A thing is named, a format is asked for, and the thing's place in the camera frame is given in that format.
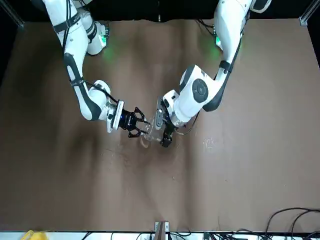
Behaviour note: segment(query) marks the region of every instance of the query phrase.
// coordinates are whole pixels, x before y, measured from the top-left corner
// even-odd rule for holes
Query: yellow object
[[[32,230],[28,231],[21,240],[48,240],[44,232],[34,232]]]

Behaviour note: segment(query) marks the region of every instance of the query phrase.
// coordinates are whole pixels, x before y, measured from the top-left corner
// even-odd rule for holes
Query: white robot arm
[[[139,137],[144,131],[137,128],[137,122],[147,124],[143,113],[137,107],[134,112],[126,111],[124,102],[115,100],[110,95],[109,86],[102,80],[91,84],[92,88],[88,90],[89,83],[83,76],[82,67],[86,53],[96,55],[106,46],[109,29],[93,21],[88,11],[78,11],[72,0],[43,2],[62,45],[63,62],[83,117],[89,121],[106,121],[108,133],[121,127],[129,131],[129,138]]]
[[[159,130],[165,125],[162,146],[168,147],[173,132],[185,126],[202,108],[206,112],[218,108],[238,55],[248,11],[262,13],[270,3],[271,0],[219,0],[214,27],[223,49],[223,60],[214,79],[197,65],[188,67],[180,80],[180,95],[171,90],[158,99],[154,127]]]

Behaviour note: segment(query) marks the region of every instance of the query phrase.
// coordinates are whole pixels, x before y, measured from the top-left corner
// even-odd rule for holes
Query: brown table surface
[[[110,24],[109,47],[87,56],[89,81],[148,117],[157,97],[199,65],[214,77],[221,52],[193,20]],[[0,230],[263,231],[282,208],[320,206],[320,71],[297,19],[250,20],[218,110],[168,149],[80,113],[48,23],[16,37],[0,90]],[[287,231],[299,212],[272,231]],[[311,213],[297,231],[313,231]]]

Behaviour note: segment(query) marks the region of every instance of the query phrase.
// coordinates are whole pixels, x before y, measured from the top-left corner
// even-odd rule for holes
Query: green led light
[[[215,37],[215,45],[219,45],[220,44],[220,39],[218,36]]]

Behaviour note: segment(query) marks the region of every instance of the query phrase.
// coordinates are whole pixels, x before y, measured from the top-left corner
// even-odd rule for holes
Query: black background
[[[251,13],[252,19],[296,19],[302,15],[312,0],[272,0],[269,8],[262,14]],[[26,22],[49,21],[44,11],[38,10],[30,0],[7,0],[19,16]],[[173,19],[212,19],[218,0],[94,0],[88,4],[96,20],[149,20],[166,22]],[[1,38],[0,84],[7,61],[10,57],[17,26],[0,8]],[[308,30],[315,53],[320,63],[319,38],[320,8],[308,21]]]
[[[15,41],[17,32],[17,25],[11,20],[11,18],[0,8],[0,23],[1,23],[1,64],[0,64],[0,85],[7,68],[7,63],[10,57],[10,53]]]
[[[24,21],[48,21],[30,0],[7,0]],[[262,14],[252,13],[253,19],[296,19],[312,0],[272,0]],[[88,4],[96,20],[150,20],[165,22],[172,19],[212,19],[218,0],[93,0]]]

